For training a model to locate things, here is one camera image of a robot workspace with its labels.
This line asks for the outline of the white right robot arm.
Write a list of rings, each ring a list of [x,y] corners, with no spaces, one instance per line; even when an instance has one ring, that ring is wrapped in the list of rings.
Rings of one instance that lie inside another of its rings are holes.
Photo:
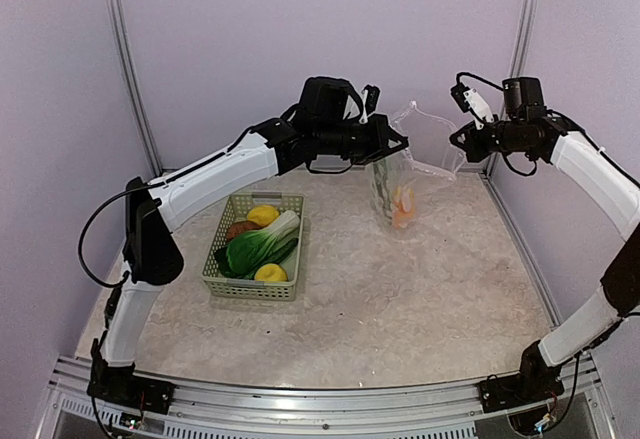
[[[560,326],[523,352],[511,392],[531,403],[569,359],[605,341],[639,310],[639,182],[583,126],[546,105],[534,77],[495,83],[459,72],[450,94],[471,116],[450,137],[469,162],[522,155],[533,165],[548,164],[585,195],[572,215],[579,225],[563,235],[571,242],[565,249],[584,260],[581,271],[596,267],[599,283]]]

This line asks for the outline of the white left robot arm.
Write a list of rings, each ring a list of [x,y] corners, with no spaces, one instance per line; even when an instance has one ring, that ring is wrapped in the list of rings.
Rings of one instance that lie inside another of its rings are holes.
[[[99,383],[121,404],[140,393],[136,348],[164,286],[184,259],[172,235],[192,216],[261,180],[310,166],[320,155],[364,166],[408,147],[388,118],[376,111],[379,90],[357,91],[345,79],[311,77],[299,100],[281,115],[245,129],[230,145],[178,171],[149,182],[131,180],[125,201],[125,244],[120,296],[92,361],[106,367]]]

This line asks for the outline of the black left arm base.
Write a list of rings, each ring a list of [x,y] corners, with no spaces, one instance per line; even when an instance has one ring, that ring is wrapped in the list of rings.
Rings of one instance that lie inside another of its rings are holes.
[[[87,394],[97,400],[167,415],[176,386],[168,381],[134,374],[134,366],[111,367],[105,361],[91,367]]]

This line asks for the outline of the yellow lemon toy front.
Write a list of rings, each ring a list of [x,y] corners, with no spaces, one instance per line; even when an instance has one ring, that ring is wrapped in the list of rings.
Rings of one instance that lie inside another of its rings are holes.
[[[269,263],[256,271],[254,280],[258,282],[287,282],[288,275],[279,264]]]

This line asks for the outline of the green cucumber toy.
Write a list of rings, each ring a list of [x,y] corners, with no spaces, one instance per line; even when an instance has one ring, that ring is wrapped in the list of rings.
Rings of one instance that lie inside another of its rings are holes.
[[[373,204],[376,212],[386,221],[392,216],[392,185],[394,168],[390,159],[380,159],[372,166]]]

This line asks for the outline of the brown round cake toy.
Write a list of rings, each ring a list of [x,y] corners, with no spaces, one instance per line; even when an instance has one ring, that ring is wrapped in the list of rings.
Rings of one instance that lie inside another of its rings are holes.
[[[249,220],[232,223],[226,230],[226,241],[231,242],[245,232],[259,229],[261,229],[259,224]]]

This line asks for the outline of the green bok choy toy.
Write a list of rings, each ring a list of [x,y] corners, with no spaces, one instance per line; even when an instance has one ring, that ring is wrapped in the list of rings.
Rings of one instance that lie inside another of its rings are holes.
[[[298,246],[300,225],[299,216],[287,210],[270,225],[239,235],[213,253],[220,274],[253,279],[263,265],[280,265]]]

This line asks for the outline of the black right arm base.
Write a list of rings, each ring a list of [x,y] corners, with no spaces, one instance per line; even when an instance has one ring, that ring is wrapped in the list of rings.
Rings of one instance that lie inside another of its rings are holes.
[[[512,409],[560,396],[565,389],[560,379],[562,366],[548,366],[539,343],[527,347],[519,370],[510,375],[492,374],[477,384],[484,413]]]

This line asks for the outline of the clear zip top bag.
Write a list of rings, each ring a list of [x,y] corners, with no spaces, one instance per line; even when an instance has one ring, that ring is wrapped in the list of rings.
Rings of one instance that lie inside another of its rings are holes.
[[[370,204],[377,222],[391,234],[402,234],[418,223],[426,211],[429,198],[437,191],[455,183],[457,173],[465,163],[464,155],[449,143],[456,131],[453,122],[422,111],[418,102],[411,100],[390,119],[390,125],[408,137],[409,147],[384,159],[390,159],[394,168],[392,195],[398,186],[407,185],[414,191],[415,218],[404,229],[396,229],[376,212],[373,204],[372,166],[366,166],[371,191]]]

